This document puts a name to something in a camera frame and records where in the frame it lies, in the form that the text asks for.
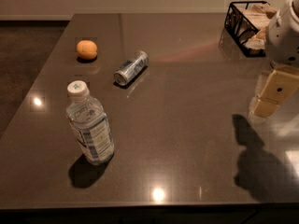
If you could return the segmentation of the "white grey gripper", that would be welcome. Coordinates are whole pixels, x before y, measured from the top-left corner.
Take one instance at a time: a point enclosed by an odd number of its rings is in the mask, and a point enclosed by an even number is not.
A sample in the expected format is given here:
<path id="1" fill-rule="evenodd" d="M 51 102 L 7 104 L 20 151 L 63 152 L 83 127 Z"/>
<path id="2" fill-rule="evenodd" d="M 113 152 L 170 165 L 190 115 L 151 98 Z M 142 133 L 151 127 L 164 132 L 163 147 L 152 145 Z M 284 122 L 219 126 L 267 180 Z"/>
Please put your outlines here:
<path id="1" fill-rule="evenodd" d="M 269 22 L 265 54 L 276 63 L 299 66 L 299 0 L 286 0 Z M 260 98 L 251 99 L 249 111 L 258 117 L 270 117 L 298 88 L 298 75 L 273 70 Z"/>

